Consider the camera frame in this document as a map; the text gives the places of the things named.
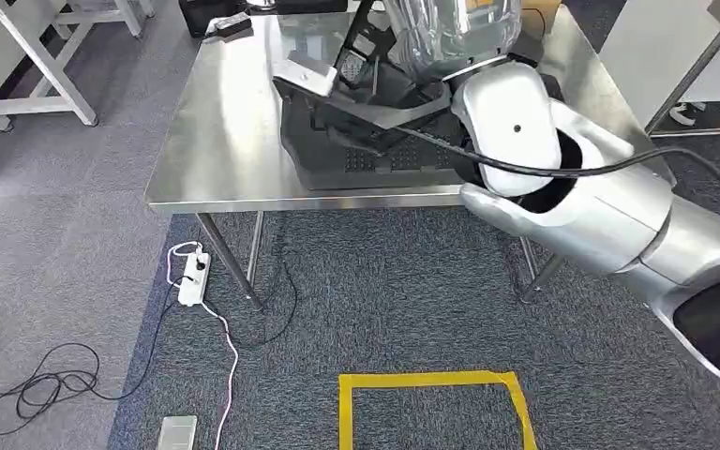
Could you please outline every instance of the black cable on floor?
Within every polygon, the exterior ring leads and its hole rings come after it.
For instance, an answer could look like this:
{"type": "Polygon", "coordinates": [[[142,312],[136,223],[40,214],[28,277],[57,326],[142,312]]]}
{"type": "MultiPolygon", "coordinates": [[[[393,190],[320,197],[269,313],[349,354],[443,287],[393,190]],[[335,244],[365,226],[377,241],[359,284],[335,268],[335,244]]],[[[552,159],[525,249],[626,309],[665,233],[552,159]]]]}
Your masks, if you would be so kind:
{"type": "Polygon", "coordinates": [[[405,127],[396,127],[396,129],[417,138],[423,139],[428,143],[437,145],[445,150],[448,150],[449,152],[460,155],[463,158],[470,159],[477,164],[484,164],[486,166],[492,167],[493,169],[498,169],[500,171],[509,173],[516,173],[518,175],[541,176],[546,178],[582,178],[586,176],[597,176],[605,175],[607,173],[614,173],[616,171],[621,171],[622,169],[626,169],[628,167],[640,164],[653,158],[660,158],[669,155],[678,155],[684,158],[691,159],[700,166],[704,167],[720,182],[720,169],[716,167],[715,164],[687,148],[677,146],[657,148],[655,150],[640,153],[632,157],[627,157],[621,161],[615,162],[607,166],[596,167],[592,169],[540,169],[537,167],[520,166],[517,164],[501,161],[499,159],[486,157],[484,155],[465,150],[462,147],[457,147],[449,142],[442,141],[414,129],[405,127]]]}
{"type": "MultiPolygon", "coordinates": [[[[175,281],[175,283],[180,282],[184,278],[186,278],[186,276],[179,277],[175,281]]],[[[37,368],[35,368],[35,371],[29,378],[22,382],[19,382],[6,392],[0,392],[0,402],[6,398],[17,396],[15,399],[15,413],[20,419],[23,420],[22,424],[13,429],[7,431],[0,431],[0,436],[7,436],[8,434],[12,434],[21,430],[22,428],[31,424],[42,414],[46,413],[53,405],[61,403],[65,400],[70,400],[71,398],[78,397],[81,394],[87,392],[92,393],[98,398],[109,401],[121,400],[123,398],[127,398],[133,395],[137,391],[137,389],[139,389],[139,387],[144,383],[144,380],[147,377],[147,371],[150,368],[150,363],[153,361],[153,353],[156,351],[158,331],[161,329],[161,324],[163,323],[164,317],[167,315],[167,312],[169,312],[170,309],[172,309],[175,305],[175,303],[170,303],[169,305],[167,305],[167,301],[170,299],[170,293],[173,291],[173,287],[174,286],[171,285],[170,288],[167,289],[167,293],[164,295],[164,310],[161,312],[161,316],[158,318],[158,322],[156,324],[156,332],[153,334],[153,342],[150,346],[150,354],[147,356],[147,362],[144,365],[144,371],[142,372],[142,376],[140,377],[136,385],[134,385],[134,387],[132,387],[122,396],[117,397],[111,397],[99,393],[96,390],[96,385],[98,384],[98,373],[100,372],[100,357],[98,356],[98,352],[96,352],[92,347],[86,344],[81,344],[79,342],[66,342],[64,344],[57,345],[56,347],[48,350],[45,353],[45,356],[42,357],[39,364],[37,365],[37,368]],[[88,371],[82,369],[73,369],[60,370],[56,372],[40,372],[42,370],[43,364],[45,364],[46,360],[48,360],[48,358],[54,352],[66,347],[78,347],[90,352],[95,358],[95,370],[88,371]],[[31,397],[30,394],[32,392],[32,388],[42,385],[45,382],[55,383],[51,393],[42,401],[30,400],[28,397],[31,397]]]]}
{"type": "MultiPolygon", "coordinates": [[[[274,336],[270,337],[269,339],[265,339],[260,342],[255,342],[252,344],[245,344],[241,341],[241,339],[237,338],[233,333],[230,334],[231,340],[233,344],[236,346],[236,348],[241,350],[258,350],[261,347],[265,346],[266,344],[270,344],[276,340],[278,340],[279,337],[283,336],[286,331],[288,331],[289,325],[291,325],[291,322],[293,320],[293,316],[296,313],[296,308],[299,305],[299,291],[296,290],[296,285],[293,284],[293,278],[291,277],[291,272],[288,269],[288,264],[286,264],[285,260],[283,260],[283,271],[285,272],[286,279],[288,279],[289,284],[291,285],[291,289],[293,289],[293,306],[291,308],[291,312],[288,315],[288,319],[286,319],[285,324],[283,324],[283,327],[278,331],[274,336]]],[[[209,308],[213,309],[214,312],[216,312],[217,315],[222,316],[227,321],[227,317],[225,317],[224,314],[219,312],[216,306],[208,300],[203,300],[203,303],[205,303],[209,308]]]]}

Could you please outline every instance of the white power strip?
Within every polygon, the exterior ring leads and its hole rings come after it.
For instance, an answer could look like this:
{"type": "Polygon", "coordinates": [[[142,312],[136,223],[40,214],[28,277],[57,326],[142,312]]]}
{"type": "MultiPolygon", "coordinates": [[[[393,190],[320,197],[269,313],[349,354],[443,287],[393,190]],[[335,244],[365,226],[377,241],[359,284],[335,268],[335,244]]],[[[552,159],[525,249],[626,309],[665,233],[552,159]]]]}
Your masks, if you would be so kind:
{"type": "Polygon", "coordinates": [[[193,307],[203,302],[205,283],[208,281],[208,270],[211,269],[211,255],[208,253],[189,253],[184,276],[181,280],[181,290],[178,292],[178,303],[185,307],[193,307]],[[198,261],[204,264],[198,269],[198,261]]]}

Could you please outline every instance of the yellow tape square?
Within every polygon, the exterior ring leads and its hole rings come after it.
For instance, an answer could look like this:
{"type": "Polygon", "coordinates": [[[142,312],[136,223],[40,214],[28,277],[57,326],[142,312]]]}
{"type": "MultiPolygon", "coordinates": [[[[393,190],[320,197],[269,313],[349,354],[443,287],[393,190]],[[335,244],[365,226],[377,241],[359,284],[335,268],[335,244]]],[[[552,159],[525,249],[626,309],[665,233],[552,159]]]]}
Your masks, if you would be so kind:
{"type": "Polygon", "coordinates": [[[536,450],[532,422],[526,398],[515,372],[496,373],[489,370],[423,373],[345,373],[338,375],[338,450],[352,450],[352,390],[354,388],[397,388],[424,386],[461,386],[469,384],[503,384],[515,405],[523,426],[524,450],[536,450]]]}

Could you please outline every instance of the cardboard box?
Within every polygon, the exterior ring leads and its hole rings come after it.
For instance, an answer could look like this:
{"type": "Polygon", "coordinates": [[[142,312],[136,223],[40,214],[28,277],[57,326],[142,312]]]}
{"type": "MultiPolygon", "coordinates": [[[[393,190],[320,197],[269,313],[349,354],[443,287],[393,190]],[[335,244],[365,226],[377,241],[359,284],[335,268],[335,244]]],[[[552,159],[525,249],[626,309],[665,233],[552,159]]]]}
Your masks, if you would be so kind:
{"type": "Polygon", "coordinates": [[[523,0],[523,32],[539,39],[550,33],[561,3],[561,0],[523,0]]]}

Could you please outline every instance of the white table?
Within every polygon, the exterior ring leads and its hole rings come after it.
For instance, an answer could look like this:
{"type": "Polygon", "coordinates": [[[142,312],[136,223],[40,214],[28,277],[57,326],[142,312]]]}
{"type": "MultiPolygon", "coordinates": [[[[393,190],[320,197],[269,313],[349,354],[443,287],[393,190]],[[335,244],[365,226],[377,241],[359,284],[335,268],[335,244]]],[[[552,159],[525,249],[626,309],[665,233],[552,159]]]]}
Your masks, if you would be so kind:
{"type": "MultiPolygon", "coordinates": [[[[97,115],[65,73],[65,66],[95,23],[124,22],[134,37],[138,37],[142,33],[142,26],[128,0],[115,0],[117,8],[114,10],[61,13],[53,11],[53,5],[49,0],[18,0],[18,2],[21,1],[36,2],[36,6],[39,8],[46,8],[51,17],[51,25],[60,38],[67,42],[54,58],[39,41],[38,30],[30,26],[28,21],[22,17],[19,4],[8,6],[4,0],[0,0],[0,23],[9,31],[12,38],[21,46],[43,75],[43,79],[29,97],[0,99],[0,130],[5,131],[11,128],[9,114],[27,113],[69,111],[75,113],[85,125],[97,125],[97,115]],[[72,24],[78,25],[75,31],[71,31],[68,27],[72,24]],[[58,94],[48,96],[52,87],[58,94]]],[[[140,5],[146,16],[150,17],[155,14],[150,0],[140,0],[140,5]]],[[[39,33],[45,29],[45,25],[40,28],[39,33]]]]}

